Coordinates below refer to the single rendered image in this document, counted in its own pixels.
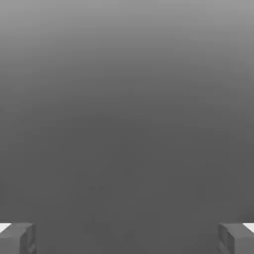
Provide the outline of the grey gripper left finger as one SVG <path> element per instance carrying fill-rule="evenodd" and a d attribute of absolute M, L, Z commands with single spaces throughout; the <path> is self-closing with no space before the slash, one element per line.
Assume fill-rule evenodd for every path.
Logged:
<path fill-rule="evenodd" d="M 37 254 L 36 225 L 0 223 L 0 254 Z"/>

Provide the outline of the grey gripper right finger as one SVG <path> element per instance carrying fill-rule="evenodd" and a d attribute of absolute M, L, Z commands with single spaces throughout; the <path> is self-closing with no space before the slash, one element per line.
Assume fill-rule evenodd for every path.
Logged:
<path fill-rule="evenodd" d="M 217 254 L 254 254 L 254 223 L 220 223 Z"/>

